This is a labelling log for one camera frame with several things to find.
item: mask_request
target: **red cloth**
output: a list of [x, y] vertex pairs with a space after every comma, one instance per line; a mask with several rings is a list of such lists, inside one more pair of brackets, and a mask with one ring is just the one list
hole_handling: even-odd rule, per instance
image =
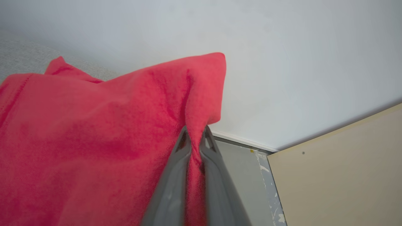
[[103, 82], [53, 60], [0, 86], [0, 225], [138, 225], [180, 130], [193, 152], [186, 224], [205, 225], [199, 142], [220, 119], [221, 53]]

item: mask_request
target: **gray fabric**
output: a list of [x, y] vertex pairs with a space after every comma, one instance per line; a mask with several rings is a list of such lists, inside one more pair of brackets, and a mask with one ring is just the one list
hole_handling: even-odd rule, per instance
[[49, 62], [59, 56], [62, 56], [67, 63], [95, 78], [110, 80], [119, 76], [116, 72], [104, 67], [61, 54], [56, 50], [0, 30], [0, 83], [10, 74], [43, 74]]

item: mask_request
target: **beige panel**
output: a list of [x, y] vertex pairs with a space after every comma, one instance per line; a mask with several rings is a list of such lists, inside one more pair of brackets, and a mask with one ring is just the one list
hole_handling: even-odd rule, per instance
[[268, 159], [288, 226], [402, 225], [402, 104]]

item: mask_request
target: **beige board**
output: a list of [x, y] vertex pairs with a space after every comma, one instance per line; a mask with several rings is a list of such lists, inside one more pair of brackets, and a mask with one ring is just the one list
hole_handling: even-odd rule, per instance
[[288, 226], [402, 226], [402, 104], [268, 160]]

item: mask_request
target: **chipped paint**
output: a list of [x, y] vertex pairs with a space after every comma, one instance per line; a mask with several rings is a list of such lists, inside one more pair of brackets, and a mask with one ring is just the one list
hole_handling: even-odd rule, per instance
[[267, 155], [259, 151], [255, 151], [254, 153], [260, 164], [261, 175], [263, 177], [265, 190], [267, 192], [273, 224], [275, 226], [287, 226], [281, 201], [275, 186], [275, 181], [270, 170], [271, 168], [269, 167]]

